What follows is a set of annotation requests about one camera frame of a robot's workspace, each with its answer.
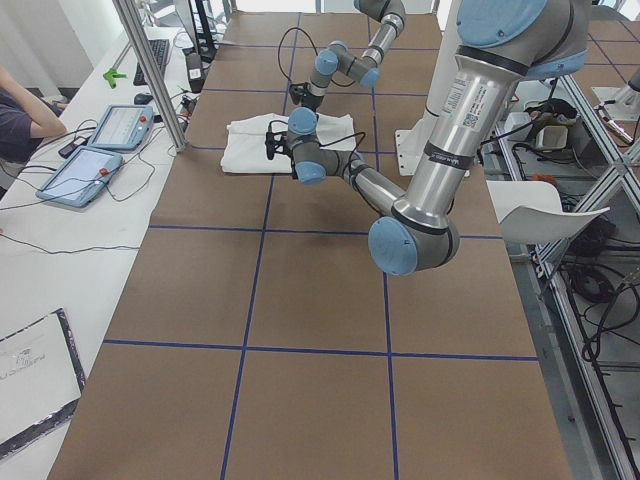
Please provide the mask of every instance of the white desk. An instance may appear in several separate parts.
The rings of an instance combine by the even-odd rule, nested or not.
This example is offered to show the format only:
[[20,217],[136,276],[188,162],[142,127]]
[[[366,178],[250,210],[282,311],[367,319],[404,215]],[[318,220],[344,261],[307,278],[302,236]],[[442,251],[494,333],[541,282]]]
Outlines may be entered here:
[[[151,29],[148,36],[173,39],[177,32],[175,28]],[[96,66],[61,116],[69,131],[75,130],[86,119],[100,120],[108,105],[131,104],[136,93],[149,91],[147,86],[134,87],[131,83],[137,63],[133,50],[118,67],[118,71],[126,73],[128,78],[117,79],[115,89],[111,89],[102,78],[125,44],[123,35]],[[172,48],[165,83],[171,96],[179,93],[180,87],[188,88],[180,48]],[[178,102],[179,98],[176,98],[174,105]],[[57,151],[69,140],[67,137],[37,152],[30,165],[61,164],[63,160]],[[103,192],[83,211],[47,204],[0,210],[0,228],[10,237],[48,250],[115,245],[138,247],[171,169],[173,154],[171,139],[163,129],[142,154],[156,168],[155,173],[149,184],[132,198],[118,203]],[[134,155],[135,152],[125,155],[125,160]],[[117,198],[127,196],[145,182],[150,172],[151,167],[136,158],[114,176],[110,189]],[[35,169],[30,169],[20,178],[39,187],[48,175],[50,172],[36,173]],[[0,208],[36,201],[33,188],[16,181],[0,202]],[[82,366],[88,375],[136,254],[136,250],[108,250],[48,255],[0,237],[0,338],[62,307],[67,313]],[[59,428],[0,463],[0,480],[45,479],[66,431],[67,426]]]

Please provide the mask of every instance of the person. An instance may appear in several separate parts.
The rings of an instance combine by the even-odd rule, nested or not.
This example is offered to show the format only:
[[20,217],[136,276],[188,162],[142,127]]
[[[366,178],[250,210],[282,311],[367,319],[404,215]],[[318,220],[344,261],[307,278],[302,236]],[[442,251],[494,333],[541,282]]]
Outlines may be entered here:
[[65,134],[60,113],[61,109],[31,94],[0,65],[0,159],[26,163],[43,138]]

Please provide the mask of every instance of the green object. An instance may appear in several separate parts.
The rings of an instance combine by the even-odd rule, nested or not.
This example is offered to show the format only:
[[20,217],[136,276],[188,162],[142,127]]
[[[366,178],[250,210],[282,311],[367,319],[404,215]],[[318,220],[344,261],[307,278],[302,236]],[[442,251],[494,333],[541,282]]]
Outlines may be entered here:
[[126,77],[127,75],[125,73],[118,73],[118,71],[115,68],[110,68],[109,70],[107,70],[106,73],[102,75],[102,78],[104,78],[107,81],[107,83],[111,88],[116,88],[116,78],[126,78]]

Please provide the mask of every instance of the white cloth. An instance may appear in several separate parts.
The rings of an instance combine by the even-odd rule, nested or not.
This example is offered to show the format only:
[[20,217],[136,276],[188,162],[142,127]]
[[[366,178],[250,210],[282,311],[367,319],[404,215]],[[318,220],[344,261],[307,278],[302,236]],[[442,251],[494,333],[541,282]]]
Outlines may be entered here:
[[[277,155],[273,160],[267,158],[264,145],[269,122],[280,120],[272,126],[274,132],[287,129],[288,117],[269,113],[246,120],[231,122],[227,125],[229,138],[227,148],[220,161],[222,171],[227,173],[291,173],[291,160],[286,155]],[[353,118],[345,115],[340,118],[319,114],[316,134],[320,143],[330,143],[353,135]],[[356,147],[353,137],[327,148],[350,152]]]

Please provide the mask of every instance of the white chair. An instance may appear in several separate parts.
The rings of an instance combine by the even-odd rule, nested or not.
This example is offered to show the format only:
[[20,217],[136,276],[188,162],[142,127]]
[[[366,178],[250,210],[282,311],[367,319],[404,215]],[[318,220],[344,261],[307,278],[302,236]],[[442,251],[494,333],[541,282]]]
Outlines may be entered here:
[[487,181],[502,237],[515,243],[549,243],[571,238],[609,211],[562,211],[560,194],[547,182]]

